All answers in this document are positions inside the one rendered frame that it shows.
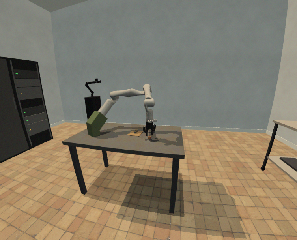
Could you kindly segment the tan flat mat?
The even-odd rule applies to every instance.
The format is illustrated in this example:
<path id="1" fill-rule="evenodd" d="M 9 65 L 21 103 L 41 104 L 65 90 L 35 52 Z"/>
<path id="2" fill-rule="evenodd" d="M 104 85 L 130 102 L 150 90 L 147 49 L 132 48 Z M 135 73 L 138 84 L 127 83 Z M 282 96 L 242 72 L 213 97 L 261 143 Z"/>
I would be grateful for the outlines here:
<path id="1" fill-rule="evenodd" d="M 134 133 L 134 131 L 131 131 L 128 135 L 131 136 L 140 136 L 143 133 L 143 131 L 137 131 L 137 133 Z"/>

